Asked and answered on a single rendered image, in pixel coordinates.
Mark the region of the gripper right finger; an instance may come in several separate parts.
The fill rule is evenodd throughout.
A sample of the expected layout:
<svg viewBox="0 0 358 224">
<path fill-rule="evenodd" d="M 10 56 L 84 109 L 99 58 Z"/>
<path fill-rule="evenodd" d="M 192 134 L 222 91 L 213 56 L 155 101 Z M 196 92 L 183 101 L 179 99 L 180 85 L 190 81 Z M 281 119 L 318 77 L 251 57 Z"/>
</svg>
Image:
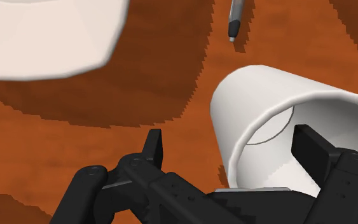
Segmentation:
<svg viewBox="0 0 358 224">
<path fill-rule="evenodd" d="M 337 148 L 301 124 L 291 153 L 320 188 L 304 224 L 358 224 L 358 151 Z"/>
</svg>

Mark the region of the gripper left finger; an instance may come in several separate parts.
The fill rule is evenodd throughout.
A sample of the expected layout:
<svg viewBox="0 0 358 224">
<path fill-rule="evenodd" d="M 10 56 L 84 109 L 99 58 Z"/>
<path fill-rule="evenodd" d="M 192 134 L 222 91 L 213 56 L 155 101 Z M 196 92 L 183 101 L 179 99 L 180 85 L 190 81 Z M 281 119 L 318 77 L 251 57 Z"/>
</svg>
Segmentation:
<svg viewBox="0 0 358 224">
<path fill-rule="evenodd" d="M 81 168 L 50 224 L 112 224 L 127 209 L 142 224 L 244 224 L 176 173 L 164 173 L 162 160 L 162 132 L 151 129 L 143 150 L 123 156 L 113 170 Z"/>
</svg>

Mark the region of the white cup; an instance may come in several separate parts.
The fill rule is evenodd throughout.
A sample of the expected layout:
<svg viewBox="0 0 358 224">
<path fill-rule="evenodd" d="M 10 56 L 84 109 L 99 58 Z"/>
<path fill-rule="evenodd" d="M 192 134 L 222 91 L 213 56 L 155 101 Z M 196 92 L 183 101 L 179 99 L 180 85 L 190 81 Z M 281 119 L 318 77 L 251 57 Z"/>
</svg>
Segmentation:
<svg viewBox="0 0 358 224">
<path fill-rule="evenodd" d="M 297 124 L 358 151 L 358 94 L 273 67 L 230 73 L 213 93 L 210 116 L 230 188 L 316 196 L 319 187 L 291 154 Z"/>
</svg>

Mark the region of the white bowl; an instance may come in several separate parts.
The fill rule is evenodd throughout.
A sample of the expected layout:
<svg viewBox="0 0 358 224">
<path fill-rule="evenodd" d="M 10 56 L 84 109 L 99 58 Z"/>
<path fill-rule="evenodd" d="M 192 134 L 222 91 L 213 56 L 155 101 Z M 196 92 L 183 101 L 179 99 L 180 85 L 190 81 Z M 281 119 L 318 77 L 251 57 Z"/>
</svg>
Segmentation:
<svg viewBox="0 0 358 224">
<path fill-rule="evenodd" d="M 0 81 L 62 79 L 107 64 L 130 0 L 0 0 Z"/>
</svg>

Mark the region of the grey and black pen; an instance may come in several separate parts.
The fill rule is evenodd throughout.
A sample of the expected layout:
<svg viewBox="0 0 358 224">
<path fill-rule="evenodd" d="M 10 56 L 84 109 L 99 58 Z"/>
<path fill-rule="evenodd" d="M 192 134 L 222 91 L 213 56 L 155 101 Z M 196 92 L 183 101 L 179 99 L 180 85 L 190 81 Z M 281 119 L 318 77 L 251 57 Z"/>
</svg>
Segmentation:
<svg viewBox="0 0 358 224">
<path fill-rule="evenodd" d="M 229 23 L 228 23 L 228 37 L 230 42 L 234 42 L 235 38 L 238 35 L 242 12 L 244 8 L 245 0 L 232 0 L 230 15 L 229 15 Z"/>
</svg>

